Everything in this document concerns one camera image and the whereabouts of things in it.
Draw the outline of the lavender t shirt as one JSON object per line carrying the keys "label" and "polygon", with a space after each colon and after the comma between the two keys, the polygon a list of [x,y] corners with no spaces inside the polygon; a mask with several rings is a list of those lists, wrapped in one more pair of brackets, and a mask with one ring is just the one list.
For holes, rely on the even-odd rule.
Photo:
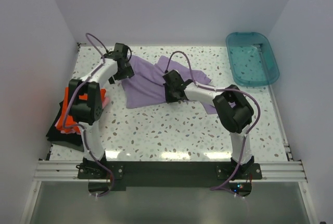
{"label": "lavender t shirt", "polygon": [[141,108],[166,102],[163,75],[166,68],[179,72],[183,80],[191,79],[189,68],[176,61],[168,63],[168,57],[161,56],[152,64],[138,56],[130,60],[134,76],[121,81],[128,109]]}

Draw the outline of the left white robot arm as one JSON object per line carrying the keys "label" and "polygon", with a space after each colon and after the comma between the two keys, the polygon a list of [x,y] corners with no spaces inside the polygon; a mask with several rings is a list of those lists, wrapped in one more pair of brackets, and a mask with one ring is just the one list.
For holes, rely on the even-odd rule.
{"label": "left white robot arm", "polygon": [[101,87],[134,76],[130,64],[131,49],[116,43],[114,49],[102,55],[101,61],[89,73],[79,79],[71,79],[68,85],[68,106],[63,128],[77,127],[84,147],[84,158],[94,161],[89,172],[95,178],[103,178],[108,166],[101,160],[105,150],[99,135],[99,120],[103,113]]}

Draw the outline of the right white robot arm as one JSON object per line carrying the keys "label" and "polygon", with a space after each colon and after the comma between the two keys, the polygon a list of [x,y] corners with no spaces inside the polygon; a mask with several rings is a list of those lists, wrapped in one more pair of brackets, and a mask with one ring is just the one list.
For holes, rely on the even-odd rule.
{"label": "right white robot arm", "polygon": [[236,178],[245,178],[254,163],[249,141],[254,110],[244,94],[236,85],[218,88],[192,79],[185,81],[175,70],[166,72],[162,77],[167,102],[199,101],[215,108],[232,141],[232,173]]}

